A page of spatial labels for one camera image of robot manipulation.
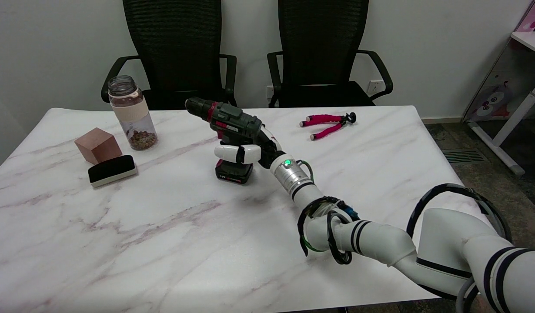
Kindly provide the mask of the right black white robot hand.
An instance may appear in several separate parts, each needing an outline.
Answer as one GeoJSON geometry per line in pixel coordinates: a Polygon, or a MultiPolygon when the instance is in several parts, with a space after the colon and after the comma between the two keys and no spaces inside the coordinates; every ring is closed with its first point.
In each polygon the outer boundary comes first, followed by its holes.
{"type": "Polygon", "coordinates": [[[221,144],[214,149],[214,155],[223,162],[236,166],[248,166],[259,163],[269,169],[272,162],[285,154],[279,141],[271,131],[262,124],[257,137],[251,144],[228,145],[221,144]]]}

